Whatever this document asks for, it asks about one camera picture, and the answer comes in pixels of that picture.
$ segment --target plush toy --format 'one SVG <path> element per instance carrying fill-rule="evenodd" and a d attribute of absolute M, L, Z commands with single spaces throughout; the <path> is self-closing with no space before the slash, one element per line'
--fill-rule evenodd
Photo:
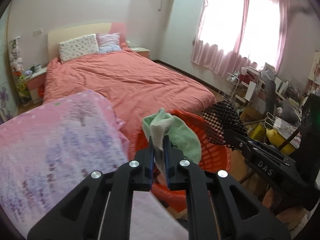
<path fill-rule="evenodd" d="M 26 104 L 30 101 L 30 93 L 27 89 L 27 86 L 26 86 L 26 82 L 25 82 L 25 76 L 24 75 L 21 75 L 18 77 L 18 82 L 17 82 L 17 88 L 18 88 L 18 94 L 19 94 L 19 97 L 22 101 L 23 104 Z"/>

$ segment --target nightstand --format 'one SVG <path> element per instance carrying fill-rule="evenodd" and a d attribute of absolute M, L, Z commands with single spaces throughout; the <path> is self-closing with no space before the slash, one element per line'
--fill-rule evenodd
<path fill-rule="evenodd" d="M 31 75 L 31 78 L 26 80 L 28 90 L 30 92 L 31 99 L 34 104 L 42 101 L 38 95 L 38 88 L 45 83 L 47 74 L 47 68 L 42 68 L 39 72 L 35 72 Z"/>
<path fill-rule="evenodd" d="M 137 52 L 140 56 L 149 58 L 149 52 L 150 52 L 149 49 L 145 49 L 145 48 L 141 48 L 141 47 L 133 47 L 130 49 Z"/>

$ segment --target headboard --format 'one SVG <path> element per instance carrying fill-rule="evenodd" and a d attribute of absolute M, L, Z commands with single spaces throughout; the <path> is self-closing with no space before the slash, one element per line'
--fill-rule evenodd
<path fill-rule="evenodd" d="M 49 60 L 59 56 L 58 43 L 92 33 L 121 34 L 120 42 L 125 42 L 126 27 L 124 23 L 95 23 L 51 30 L 48 33 Z"/>

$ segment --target drying rack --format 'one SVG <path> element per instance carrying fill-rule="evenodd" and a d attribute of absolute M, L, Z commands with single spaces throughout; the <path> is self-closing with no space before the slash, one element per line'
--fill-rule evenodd
<path fill-rule="evenodd" d="M 231 73 L 226 74 L 226 80 L 229 82 L 229 85 L 225 85 L 224 88 L 219 91 L 217 95 L 217 102 L 224 100 L 233 101 L 240 81 L 238 77 Z"/>

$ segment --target purple flower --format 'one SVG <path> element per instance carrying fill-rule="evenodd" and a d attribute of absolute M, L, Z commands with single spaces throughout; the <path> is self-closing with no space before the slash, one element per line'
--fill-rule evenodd
<path fill-rule="evenodd" d="M 8 94 L 5 91 L 5 87 L 2 87 L 2 91 L 0 91 L 0 104 L 2 108 L 5 108 L 5 102 L 9 100 Z"/>
<path fill-rule="evenodd" d="M 4 116 L 7 121 L 11 120 L 13 117 L 10 114 L 10 111 L 7 110 L 7 114 Z"/>
<path fill-rule="evenodd" d="M 1 112 L 1 116 L 4 117 L 4 121 L 9 121 L 11 120 L 13 117 L 10 114 L 10 111 L 7 110 L 7 114 L 4 113 L 4 109 L 0 108 L 0 112 Z"/>

